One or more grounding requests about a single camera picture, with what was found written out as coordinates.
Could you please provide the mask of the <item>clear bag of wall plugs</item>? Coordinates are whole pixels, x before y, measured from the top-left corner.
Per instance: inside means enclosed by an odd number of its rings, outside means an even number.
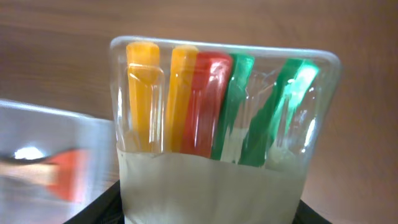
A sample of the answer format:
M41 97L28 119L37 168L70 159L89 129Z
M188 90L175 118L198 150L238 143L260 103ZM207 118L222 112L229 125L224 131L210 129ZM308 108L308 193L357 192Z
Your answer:
M292 223L335 54L141 36L109 52L125 223Z

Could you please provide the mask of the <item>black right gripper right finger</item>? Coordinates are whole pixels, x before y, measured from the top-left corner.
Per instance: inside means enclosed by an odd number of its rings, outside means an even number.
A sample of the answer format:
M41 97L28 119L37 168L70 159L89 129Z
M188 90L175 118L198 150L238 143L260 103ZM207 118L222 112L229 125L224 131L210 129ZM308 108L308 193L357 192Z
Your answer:
M331 224L302 200L299 202L292 224Z

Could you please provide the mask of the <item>wooden handled orange scraper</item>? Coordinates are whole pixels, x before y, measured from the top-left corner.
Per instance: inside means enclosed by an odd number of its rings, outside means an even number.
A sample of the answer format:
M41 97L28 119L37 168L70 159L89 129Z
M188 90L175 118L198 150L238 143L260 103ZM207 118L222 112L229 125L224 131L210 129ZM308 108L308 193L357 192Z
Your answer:
M33 160L2 156L1 175L41 185L62 200L81 202L85 197L87 158L84 149L69 149Z

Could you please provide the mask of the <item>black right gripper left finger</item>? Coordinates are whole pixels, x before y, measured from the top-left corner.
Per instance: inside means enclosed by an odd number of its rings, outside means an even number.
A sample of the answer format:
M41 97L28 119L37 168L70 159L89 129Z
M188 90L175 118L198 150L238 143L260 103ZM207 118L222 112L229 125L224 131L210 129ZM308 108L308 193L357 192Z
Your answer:
M114 183L65 224L124 224L120 181Z

